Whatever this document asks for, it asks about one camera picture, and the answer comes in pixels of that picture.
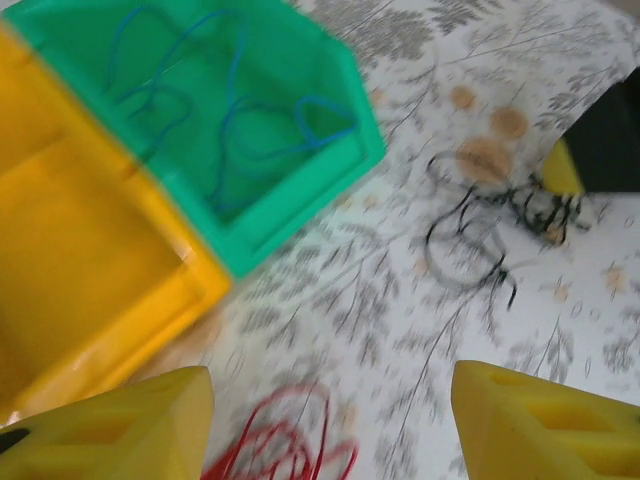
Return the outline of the green plastic bin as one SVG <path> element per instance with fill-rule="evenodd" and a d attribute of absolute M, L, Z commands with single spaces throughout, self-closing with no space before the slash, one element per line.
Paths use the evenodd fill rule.
<path fill-rule="evenodd" d="M 5 17 L 237 277 L 385 154 L 353 54 L 283 0 L 20 0 Z"/>

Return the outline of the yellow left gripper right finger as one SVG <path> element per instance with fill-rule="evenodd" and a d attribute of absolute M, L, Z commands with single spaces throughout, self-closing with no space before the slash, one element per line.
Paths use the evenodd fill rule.
<path fill-rule="evenodd" d="M 471 360 L 451 404 L 469 480 L 640 480 L 640 406 Z"/>

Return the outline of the yellow plastic bin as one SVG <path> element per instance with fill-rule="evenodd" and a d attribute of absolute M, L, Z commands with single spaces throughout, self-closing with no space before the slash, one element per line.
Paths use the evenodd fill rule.
<path fill-rule="evenodd" d="M 157 182 L 0 20 L 0 425 L 120 385 L 231 285 Z"/>

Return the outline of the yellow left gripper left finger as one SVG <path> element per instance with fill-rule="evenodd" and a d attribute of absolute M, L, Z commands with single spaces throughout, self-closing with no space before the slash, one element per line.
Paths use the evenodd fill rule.
<path fill-rule="evenodd" d="M 184 367 L 0 430 L 0 480 L 199 480 L 210 373 Z"/>

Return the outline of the floral tablecloth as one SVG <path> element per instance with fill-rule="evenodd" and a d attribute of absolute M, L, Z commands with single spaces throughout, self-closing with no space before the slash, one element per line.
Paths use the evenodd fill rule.
<path fill-rule="evenodd" d="M 462 291 L 485 262 L 421 237 L 458 194 L 429 160 L 487 148 L 520 180 L 596 98 L 640 66 L 640 23 L 607 0 L 290 0 L 357 52 L 388 142 L 384 161 L 166 349 L 161 373 L 206 366 L 207 456 L 255 404 L 324 384 L 353 480 L 466 480 L 450 407 L 474 359 L 640 403 L 640 198 L 592 196 L 591 226 L 554 247 L 483 211 L 514 284 Z"/>

